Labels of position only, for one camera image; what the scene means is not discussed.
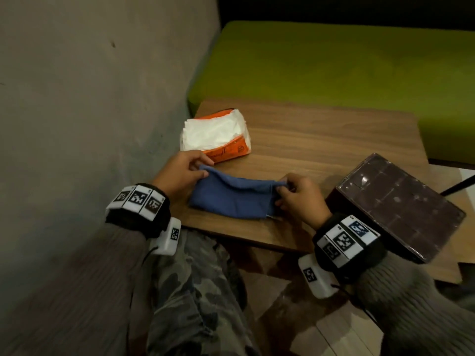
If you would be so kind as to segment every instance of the white tissue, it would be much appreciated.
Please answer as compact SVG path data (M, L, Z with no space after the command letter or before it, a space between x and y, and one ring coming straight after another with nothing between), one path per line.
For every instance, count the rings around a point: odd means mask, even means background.
M180 149L212 150L221 147L236 137L244 135L247 147L251 149L251 138L246 121L239 110L214 119L189 119L181 132Z

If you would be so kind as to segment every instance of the tabletop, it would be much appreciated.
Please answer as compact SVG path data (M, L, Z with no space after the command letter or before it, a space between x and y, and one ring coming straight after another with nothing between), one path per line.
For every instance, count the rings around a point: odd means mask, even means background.
M278 180L294 172L312 178L327 196L361 161L377 152L433 187L412 114L228 99L202 102L196 117L227 108L244 115L252 147L250 155L216 165L232 176ZM228 218L188 208L186 197L174 203L172 214L187 227L270 249L313 252L308 230L287 220ZM436 279L461 280L450 245L428 269Z

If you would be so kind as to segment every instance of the person's left hand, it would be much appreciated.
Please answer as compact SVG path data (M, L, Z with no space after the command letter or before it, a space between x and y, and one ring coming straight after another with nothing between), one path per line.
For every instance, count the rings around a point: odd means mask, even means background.
M180 151L168 160L151 184L171 198L209 176L207 171L198 169L200 164L213 166L214 162L199 150Z

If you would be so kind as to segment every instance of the orange plastic wrapper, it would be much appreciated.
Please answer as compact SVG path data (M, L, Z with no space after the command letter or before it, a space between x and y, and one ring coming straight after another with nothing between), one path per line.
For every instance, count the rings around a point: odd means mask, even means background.
M214 119L216 117L226 116L234 109L226 109L212 113L211 115L197 117L196 119ZM251 150L246 144L244 135L239 135L227 144L212 150L203 151L215 163L231 160L232 158L240 157L251 153Z

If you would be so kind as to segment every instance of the hand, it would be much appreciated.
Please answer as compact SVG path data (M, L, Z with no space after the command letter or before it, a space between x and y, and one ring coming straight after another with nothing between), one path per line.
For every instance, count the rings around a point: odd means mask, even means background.
M297 216L314 230L319 229L331 217L332 213L320 188L310 178L287 174L281 181L286 181L294 191L278 187L277 192L282 198L276 201L276 206Z
M151 184L162 190L167 197L173 197L210 175L207 171L198 169L200 164L213 166L214 162L199 150L180 151L168 160Z

